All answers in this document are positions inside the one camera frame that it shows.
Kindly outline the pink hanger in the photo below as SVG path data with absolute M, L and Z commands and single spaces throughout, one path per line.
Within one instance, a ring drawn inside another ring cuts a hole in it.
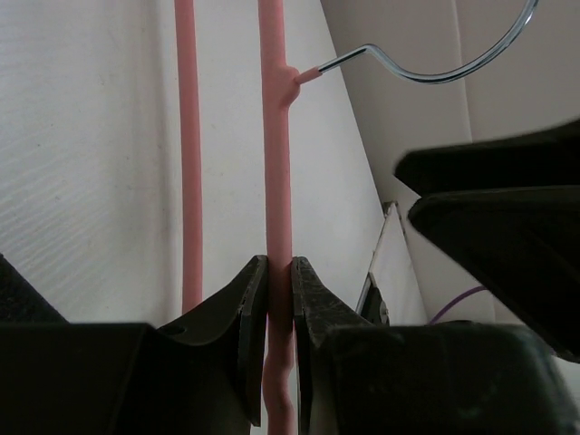
M 198 69 L 194 4 L 174 4 L 179 76 L 179 114 L 182 165 L 183 279 L 182 309 L 202 300 L 203 231 L 202 168 Z M 292 260 L 292 208 L 289 151 L 289 108 L 302 84 L 368 53 L 393 75 L 417 83 L 443 84 L 461 79 L 503 53 L 521 34 L 537 8 L 528 1 L 508 31 L 487 51 L 448 72 L 424 74 L 400 67 L 380 47 L 367 43 L 306 72 L 286 62 L 284 8 L 280 1 L 258 4 L 262 107 L 265 153 L 266 253 L 268 280 L 268 354 L 260 385 L 265 396 L 258 400 L 268 416 L 268 433 L 291 434 L 295 430 L 288 378 L 293 366 L 294 325 L 290 264 Z

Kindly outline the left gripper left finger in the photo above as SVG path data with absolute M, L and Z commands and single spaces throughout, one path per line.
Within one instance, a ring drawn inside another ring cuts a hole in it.
M 4 434 L 247 434 L 261 422 L 267 260 L 174 321 L 2 324 Z

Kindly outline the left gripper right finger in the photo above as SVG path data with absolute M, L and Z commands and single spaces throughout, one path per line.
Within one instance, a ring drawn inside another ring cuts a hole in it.
M 527 329 L 384 326 L 291 265 L 302 434 L 567 434 L 571 395 Z

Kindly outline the black trousers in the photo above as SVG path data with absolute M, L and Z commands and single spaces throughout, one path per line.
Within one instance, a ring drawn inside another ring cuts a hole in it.
M 4 256 L 0 265 L 0 303 L 2 324 L 67 324 Z

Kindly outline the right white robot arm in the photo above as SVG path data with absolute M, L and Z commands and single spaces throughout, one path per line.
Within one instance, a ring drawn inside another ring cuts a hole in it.
M 579 123 L 413 150 L 416 231 L 570 362 L 579 359 Z

